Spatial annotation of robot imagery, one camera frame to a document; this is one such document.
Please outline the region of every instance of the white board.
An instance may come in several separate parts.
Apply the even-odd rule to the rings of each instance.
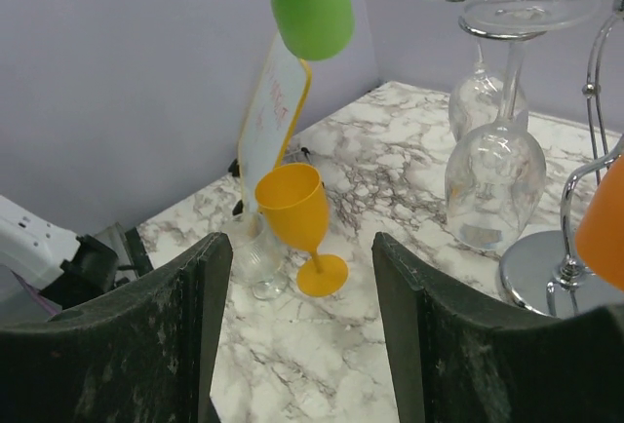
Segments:
[[[238,143],[245,212],[256,212],[255,187],[278,166],[307,98],[312,73],[275,36]]]

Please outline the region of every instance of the marble surface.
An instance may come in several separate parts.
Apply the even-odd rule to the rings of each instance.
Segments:
[[[371,263],[377,231],[500,298],[497,256],[469,250],[445,229],[445,163],[454,146],[447,104],[446,94],[391,82],[293,138],[292,146],[312,152],[331,199],[320,252],[345,258],[350,276],[334,296],[305,297],[294,284],[303,257],[292,252],[291,285],[278,299],[255,300],[231,283],[213,384],[224,422],[398,421]],[[591,155],[582,125],[533,114],[529,130],[544,148],[548,186],[526,233],[557,228],[564,181]],[[579,184],[574,217],[594,184],[590,176]],[[143,223],[154,266],[218,230],[239,198],[226,176]]]

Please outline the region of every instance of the yellow plastic wine glass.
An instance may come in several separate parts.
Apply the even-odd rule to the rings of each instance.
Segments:
[[[337,255],[317,253],[330,228],[330,205],[318,170],[303,163],[278,167],[258,183],[255,199],[275,236],[312,255],[299,268],[299,289],[317,297],[337,292],[349,270]]]

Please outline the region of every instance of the wall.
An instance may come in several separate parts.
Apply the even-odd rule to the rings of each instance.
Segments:
[[[301,126],[378,82],[364,0]],[[222,176],[276,31],[269,0],[0,0],[0,193],[95,233]]]
[[[521,80],[532,109],[586,122],[580,90],[592,42],[610,13],[611,1],[602,3],[601,12],[586,23],[548,33],[528,44]],[[367,5],[383,79],[449,92],[470,73],[475,41],[457,27],[460,4],[367,0]],[[624,113],[618,106],[624,74],[624,28],[617,26],[604,53],[603,106],[607,124],[624,131]],[[486,61],[504,70],[506,46],[493,41],[484,44]]]

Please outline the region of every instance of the hanging wine glass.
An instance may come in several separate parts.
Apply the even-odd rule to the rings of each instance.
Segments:
[[[448,99],[448,122],[455,141],[496,118],[503,82],[502,74],[491,70],[484,62],[481,40],[478,39],[473,71],[455,85]],[[521,128],[527,129],[527,100],[520,87],[516,92],[514,119]]]
[[[501,100],[502,85],[501,74],[491,71],[486,66],[481,41],[478,40],[477,58],[473,72],[457,83],[448,100],[448,122],[456,141],[459,141],[473,129],[491,123],[496,118]],[[521,127],[527,128],[527,101],[522,91],[517,92],[515,119],[518,120]]]
[[[513,113],[527,39],[577,24],[597,0],[468,0],[465,23],[485,35],[509,35],[505,84],[498,115],[463,137],[445,175],[448,230],[478,250],[500,250],[522,234],[546,184],[546,161],[537,140]],[[525,35],[519,38],[514,35]]]

